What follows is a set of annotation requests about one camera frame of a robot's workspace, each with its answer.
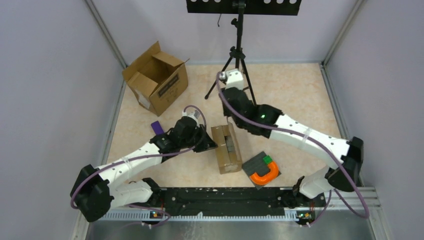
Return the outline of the small cardboard box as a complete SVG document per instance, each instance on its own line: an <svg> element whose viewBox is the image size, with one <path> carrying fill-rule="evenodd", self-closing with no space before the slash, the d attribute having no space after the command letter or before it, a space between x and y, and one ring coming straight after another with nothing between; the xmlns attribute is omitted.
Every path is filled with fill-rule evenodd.
<svg viewBox="0 0 424 240"><path fill-rule="evenodd" d="M236 137L234 125L211 127L212 139L216 143L215 156L221 175L236 173L242 170L243 160Z"/></svg>

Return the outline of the purple rectangular box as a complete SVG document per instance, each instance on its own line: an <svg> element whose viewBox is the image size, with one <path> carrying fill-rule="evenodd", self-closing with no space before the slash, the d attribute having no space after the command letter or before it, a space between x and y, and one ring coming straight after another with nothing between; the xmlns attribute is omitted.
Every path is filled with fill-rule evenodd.
<svg viewBox="0 0 424 240"><path fill-rule="evenodd" d="M161 124L158 120L151 123L150 126L151 126L155 135L162 135L162 134L165 133L164 129L162 128L162 126L161 126Z"/></svg>

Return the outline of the large cardboard express box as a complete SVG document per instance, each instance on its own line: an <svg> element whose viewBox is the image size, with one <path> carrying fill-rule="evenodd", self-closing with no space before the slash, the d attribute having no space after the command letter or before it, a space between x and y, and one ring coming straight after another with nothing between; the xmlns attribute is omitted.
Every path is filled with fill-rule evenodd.
<svg viewBox="0 0 424 240"><path fill-rule="evenodd" d="M162 115L188 87L186 62L162 51L156 41L122 71L138 104Z"/></svg>

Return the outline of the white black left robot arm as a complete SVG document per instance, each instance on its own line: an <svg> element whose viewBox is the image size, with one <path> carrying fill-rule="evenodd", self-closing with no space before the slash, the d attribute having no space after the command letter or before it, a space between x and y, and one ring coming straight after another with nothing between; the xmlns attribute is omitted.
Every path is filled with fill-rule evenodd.
<svg viewBox="0 0 424 240"><path fill-rule="evenodd" d="M133 184L126 184L126 181L183 153L202 153L216 147L205 125L193 117L183 116L174 127L155 135L134 152L98 167L84 166L71 189L70 205L89 223L116 207L133 203L154 207L160 202L159 191L143 180Z"/></svg>

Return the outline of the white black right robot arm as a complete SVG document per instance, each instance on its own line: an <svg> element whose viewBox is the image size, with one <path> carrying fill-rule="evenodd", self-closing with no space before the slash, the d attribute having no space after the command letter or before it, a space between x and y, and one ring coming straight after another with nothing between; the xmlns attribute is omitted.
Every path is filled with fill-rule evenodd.
<svg viewBox="0 0 424 240"><path fill-rule="evenodd" d="M223 112L236 126L267 139L281 141L323 160L326 167L303 176L293 188L293 200L307 206L319 194L338 190L358 193L357 182L363 164L364 142L323 134L292 119L280 109L267 104L255 105L243 90L236 87L218 91Z"/></svg>

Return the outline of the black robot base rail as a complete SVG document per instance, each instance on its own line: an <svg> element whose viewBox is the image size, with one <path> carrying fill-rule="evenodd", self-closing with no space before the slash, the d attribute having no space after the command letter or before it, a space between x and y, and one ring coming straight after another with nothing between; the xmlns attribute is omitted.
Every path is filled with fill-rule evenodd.
<svg viewBox="0 0 424 240"><path fill-rule="evenodd" d="M283 216L291 209L324 207L323 194L313 199L294 199L284 187L169 187L154 189L138 206L164 210L172 217L262 217Z"/></svg>

